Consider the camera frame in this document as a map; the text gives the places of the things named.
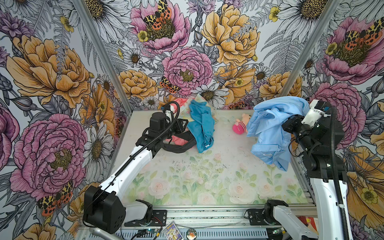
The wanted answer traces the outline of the light blue shirt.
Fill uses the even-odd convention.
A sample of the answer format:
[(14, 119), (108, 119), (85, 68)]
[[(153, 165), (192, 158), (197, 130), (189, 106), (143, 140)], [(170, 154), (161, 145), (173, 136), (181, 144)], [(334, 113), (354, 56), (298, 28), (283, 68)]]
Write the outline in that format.
[(283, 130), (282, 124), (294, 115), (305, 116), (309, 109), (306, 100), (291, 96), (257, 104), (247, 124), (247, 136), (258, 139), (252, 146), (251, 153), (267, 165), (275, 165), (286, 172), (291, 162), (291, 134)]

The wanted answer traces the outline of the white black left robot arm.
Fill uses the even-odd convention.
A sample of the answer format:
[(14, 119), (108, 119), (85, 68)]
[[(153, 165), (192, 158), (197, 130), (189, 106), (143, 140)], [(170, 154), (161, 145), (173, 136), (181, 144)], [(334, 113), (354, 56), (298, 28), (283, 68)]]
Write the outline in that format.
[(135, 200), (124, 206), (124, 193), (144, 166), (166, 146), (165, 140), (172, 136), (192, 136), (186, 130), (188, 123), (188, 120), (180, 119), (178, 114), (173, 114), (170, 110), (153, 113), (149, 127), (143, 131), (124, 163), (98, 187), (89, 187), (86, 190), (83, 223), (109, 234), (114, 234), (123, 224), (129, 222), (151, 224), (154, 218), (152, 204)]

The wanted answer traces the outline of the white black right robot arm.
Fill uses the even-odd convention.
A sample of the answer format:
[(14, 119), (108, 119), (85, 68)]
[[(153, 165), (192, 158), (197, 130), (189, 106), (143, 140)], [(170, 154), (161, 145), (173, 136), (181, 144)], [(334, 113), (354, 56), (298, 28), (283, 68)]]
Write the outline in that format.
[(302, 156), (315, 194), (319, 228), (315, 234), (293, 214), (288, 204), (268, 200), (260, 213), (270, 225), (280, 224), (294, 240), (350, 240), (352, 231), (347, 206), (347, 171), (336, 155), (345, 137), (337, 120), (337, 109), (328, 102), (313, 100), (303, 117), (295, 115), (283, 124), (304, 149)]

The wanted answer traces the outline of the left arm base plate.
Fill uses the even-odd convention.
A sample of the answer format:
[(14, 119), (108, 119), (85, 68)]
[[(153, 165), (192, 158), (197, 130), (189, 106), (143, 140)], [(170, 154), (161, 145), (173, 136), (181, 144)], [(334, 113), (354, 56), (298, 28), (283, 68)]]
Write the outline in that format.
[(142, 220), (134, 220), (124, 223), (125, 227), (165, 227), (167, 221), (167, 210), (152, 210)]

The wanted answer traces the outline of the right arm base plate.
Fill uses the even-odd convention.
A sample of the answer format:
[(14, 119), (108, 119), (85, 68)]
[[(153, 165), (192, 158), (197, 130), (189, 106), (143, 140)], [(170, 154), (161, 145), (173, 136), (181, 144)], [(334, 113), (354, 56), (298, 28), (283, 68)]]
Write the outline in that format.
[(265, 209), (248, 209), (244, 214), (244, 218), (249, 221), (251, 226), (269, 225), (264, 216)]

